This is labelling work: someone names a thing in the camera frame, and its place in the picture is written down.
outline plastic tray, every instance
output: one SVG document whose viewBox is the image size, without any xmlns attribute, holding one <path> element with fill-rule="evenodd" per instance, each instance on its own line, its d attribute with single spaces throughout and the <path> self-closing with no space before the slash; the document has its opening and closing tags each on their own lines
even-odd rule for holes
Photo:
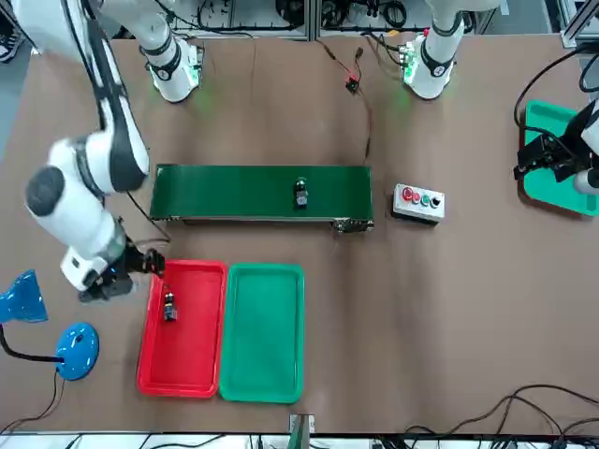
<svg viewBox="0 0 599 449">
<path fill-rule="evenodd" d="M 164 320 L 167 287 L 177 321 Z M 218 387 L 226 266 L 201 260 L 167 260 L 164 281 L 154 276 L 139 356 L 144 395 L 210 398 Z"/>
<path fill-rule="evenodd" d="M 556 136 L 561 136 L 568 122 L 577 115 L 572 109 L 551 105 L 543 101 L 529 101 L 526 106 L 526 124 L 547 129 Z M 524 143 L 530 143 L 539 133 L 526 131 Z M 573 210 L 577 213 L 595 217 L 599 215 L 596 195 L 584 195 L 574 188 L 574 177 L 563 182 L 556 182 L 551 168 L 539 168 L 527 173 L 523 181 L 524 192 L 536 201 Z"/>
<path fill-rule="evenodd" d="M 229 271 L 220 393 L 292 403 L 303 389 L 304 277 L 292 265 Z"/>
</svg>

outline red button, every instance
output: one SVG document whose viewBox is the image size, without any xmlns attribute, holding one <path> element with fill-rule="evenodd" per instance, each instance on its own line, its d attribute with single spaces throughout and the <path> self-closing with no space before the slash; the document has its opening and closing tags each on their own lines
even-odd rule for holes
<svg viewBox="0 0 599 449">
<path fill-rule="evenodd" d="M 409 187 L 403 187 L 403 190 L 402 190 L 402 197 L 403 197 L 403 199 L 404 199 L 405 201 L 410 201 L 410 200 L 412 199 L 412 194 L 413 194 L 413 193 L 414 193 L 414 192 L 412 191 L 412 189 L 411 189 L 411 188 L 409 188 Z"/>
</svg>

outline blue desk lamp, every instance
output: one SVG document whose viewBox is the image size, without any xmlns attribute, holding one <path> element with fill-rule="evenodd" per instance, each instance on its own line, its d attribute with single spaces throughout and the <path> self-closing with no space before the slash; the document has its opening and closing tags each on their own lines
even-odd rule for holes
<svg viewBox="0 0 599 449">
<path fill-rule="evenodd" d="M 55 355 L 46 356 L 22 354 L 10 349 L 3 328 L 3 324 L 10 320 L 25 323 L 48 321 L 44 299 L 32 269 L 19 276 L 6 293 L 0 294 L 0 346 L 13 357 L 55 363 L 58 374 L 67 381 L 82 379 L 94 367 L 100 348 L 97 332 L 90 324 L 69 326 L 56 343 Z"/>
</svg>

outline brown table surface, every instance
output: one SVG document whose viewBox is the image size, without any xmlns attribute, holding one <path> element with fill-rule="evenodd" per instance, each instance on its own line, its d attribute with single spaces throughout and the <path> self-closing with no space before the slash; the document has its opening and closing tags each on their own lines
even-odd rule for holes
<svg viewBox="0 0 599 449">
<path fill-rule="evenodd" d="M 599 222 L 524 206 L 511 174 L 519 142 L 514 102 L 563 54 L 560 39 L 467 37 L 451 84 L 434 102 L 386 75 L 364 38 L 326 41 L 347 65 L 364 47 L 362 88 L 374 110 L 374 231 L 336 237 L 326 227 L 168 224 L 173 242 L 163 248 L 175 258 L 303 267 L 305 387 L 291 406 L 139 393 L 149 277 L 140 278 L 135 295 L 81 305 L 60 271 L 65 247 L 23 205 L 25 184 L 51 144 L 91 132 L 97 120 L 81 67 L 32 58 L 0 166 L 0 285 L 34 268 L 50 321 L 11 323 L 7 338 L 18 350 L 51 354 L 62 329 L 85 320 L 98 330 L 101 352 L 88 378 L 66 385 L 55 413 L 25 428 L 285 432 L 290 413 L 311 413 L 318 432 L 394 432 L 414 423 L 442 432 L 521 384 L 550 382 L 599 396 Z M 206 45 L 202 90 L 170 105 L 153 89 L 137 44 L 114 44 L 153 165 L 362 163 L 364 106 L 317 43 Z M 568 61 L 531 97 L 580 108 L 578 74 L 577 61 Z M 446 219 L 429 228 L 390 218 L 386 196 L 398 181 L 444 192 Z M 151 187 L 147 181 L 136 193 L 146 208 Z M 126 196 L 108 203 L 133 239 L 156 236 Z M 51 377 L 51 366 L 0 354 L 0 422 L 41 412 Z M 593 412 L 558 392 L 527 398 L 565 421 Z M 492 432 L 497 422 L 463 431 Z M 550 432 L 522 405 L 505 430 Z"/>
</svg>

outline button panel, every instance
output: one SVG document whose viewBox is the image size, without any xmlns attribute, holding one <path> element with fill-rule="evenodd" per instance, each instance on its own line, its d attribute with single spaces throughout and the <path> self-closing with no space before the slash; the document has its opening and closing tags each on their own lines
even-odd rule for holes
<svg viewBox="0 0 599 449">
<path fill-rule="evenodd" d="M 413 185 L 397 184 L 393 193 L 393 212 L 438 223 L 445 217 L 445 195 Z"/>
</svg>

